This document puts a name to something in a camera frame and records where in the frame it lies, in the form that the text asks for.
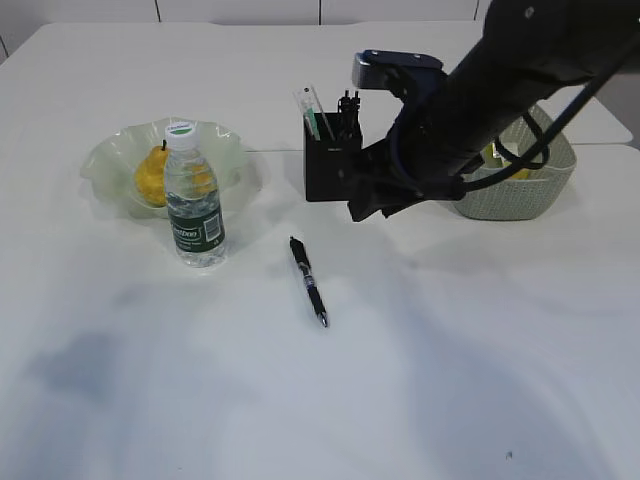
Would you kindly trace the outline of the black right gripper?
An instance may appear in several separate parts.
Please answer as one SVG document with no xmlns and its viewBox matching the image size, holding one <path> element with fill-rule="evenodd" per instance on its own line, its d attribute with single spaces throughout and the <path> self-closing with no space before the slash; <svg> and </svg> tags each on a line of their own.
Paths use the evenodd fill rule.
<svg viewBox="0 0 640 480">
<path fill-rule="evenodd" d="M 481 39 L 430 95 L 402 102 L 386 137 L 355 156 L 348 201 L 360 222 L 428 200 L 459 200 L 534 159 L 618 73 L 639 69 L 635 1 L 494 1 Z M 524 155 L 476 180 L 481 151 L 540 100 L 579 93 Z"/>
</svg>

